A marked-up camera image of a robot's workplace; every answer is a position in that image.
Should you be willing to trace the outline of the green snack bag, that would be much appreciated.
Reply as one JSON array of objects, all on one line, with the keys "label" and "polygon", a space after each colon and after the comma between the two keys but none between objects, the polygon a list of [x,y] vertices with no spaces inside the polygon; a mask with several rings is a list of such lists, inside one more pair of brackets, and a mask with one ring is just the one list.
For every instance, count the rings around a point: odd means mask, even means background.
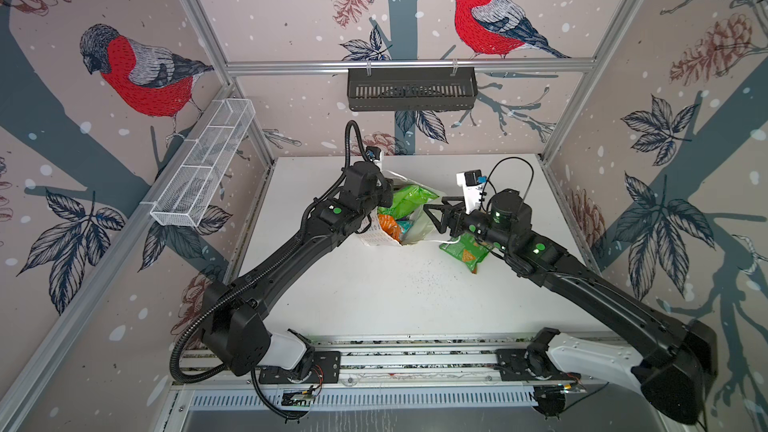
[{"label": "green snack bag", "polygon": [[465,233],[456,239],[442,243],[439,248],[461,262],[472,273],[476,274],[478,265],[487,257],[490,250],[478,242],[472,234]]},{"label": "green snack bag", "polygon": [[435,192],[417,185],[406,185],[393,194],[393,202],[390,207],[379,207],[378,214],[390,215],[395,220],[401,220],[410,216],[419,207],[439,197]]}]

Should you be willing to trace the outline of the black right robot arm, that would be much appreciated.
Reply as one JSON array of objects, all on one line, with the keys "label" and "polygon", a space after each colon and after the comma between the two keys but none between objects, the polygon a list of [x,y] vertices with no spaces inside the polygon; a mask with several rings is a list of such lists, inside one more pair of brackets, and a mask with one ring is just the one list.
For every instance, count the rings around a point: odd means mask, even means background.
[{"label": "black right robot arm", "polygon": [[704,323],[683,323],[655,310],[591,272],[567,249],[535,232],[532,209],[505,189],[490,208],[468,210],[460,197],[427,204],[440,233],[465,233],[496,250],[518,276],[583,309],[617,333],[640,355],[629,369],[641,395],[668,418],[693,426],[718,375],[717,335]]}]

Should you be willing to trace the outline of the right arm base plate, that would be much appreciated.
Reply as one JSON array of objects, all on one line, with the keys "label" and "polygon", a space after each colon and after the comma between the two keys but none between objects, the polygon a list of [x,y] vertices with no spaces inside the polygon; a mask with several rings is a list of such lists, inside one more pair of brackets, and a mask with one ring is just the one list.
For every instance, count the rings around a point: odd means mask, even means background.
[{"label": "right arm base plate", "polygon": [[579,382],[579,374],[559,370],[544,352],[522,348],[497,349],[494,369],[504,382],[565,381]]}]

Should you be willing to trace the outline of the white printed paper bag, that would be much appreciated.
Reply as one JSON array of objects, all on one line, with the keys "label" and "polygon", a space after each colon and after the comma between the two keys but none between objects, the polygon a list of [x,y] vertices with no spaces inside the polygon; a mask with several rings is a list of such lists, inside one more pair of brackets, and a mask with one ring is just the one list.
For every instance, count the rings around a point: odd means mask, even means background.
[{"label": "white printed paper bag", "polygon": [[438,232],[424,212],[425,205],[439,205],[445,193],[438,188],[386,170],[384,177],[393,186],[393,202],[378,207],[363,221],[357,237],[371,247],[409,246],[436,241]]}]

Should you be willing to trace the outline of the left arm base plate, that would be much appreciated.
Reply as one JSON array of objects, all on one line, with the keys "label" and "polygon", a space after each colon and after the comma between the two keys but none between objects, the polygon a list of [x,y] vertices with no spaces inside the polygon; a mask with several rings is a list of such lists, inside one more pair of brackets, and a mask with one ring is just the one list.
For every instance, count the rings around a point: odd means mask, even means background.
[{"label": "left arm base plate", "polygon": [[340,370],[340,352],[311,351],[293,369],[261,368],[258,380],[266,385],[336,384]]}]

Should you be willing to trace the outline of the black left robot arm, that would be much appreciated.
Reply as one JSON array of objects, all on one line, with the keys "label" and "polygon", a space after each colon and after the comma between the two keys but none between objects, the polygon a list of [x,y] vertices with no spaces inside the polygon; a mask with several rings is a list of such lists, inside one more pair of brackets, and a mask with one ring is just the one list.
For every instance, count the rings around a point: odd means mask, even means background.
[{"label": "black left robot arm", "polygon": [[344,168],[341,184],[314,206],[283,246],[231,283],[209,285],[201,308],[202,343],[236,376],[277,367],[306,377],[314,347],[295,331],[269,331],[265,320],[298,278],[392,199],[391,182],[375,163],[361,160]]}]

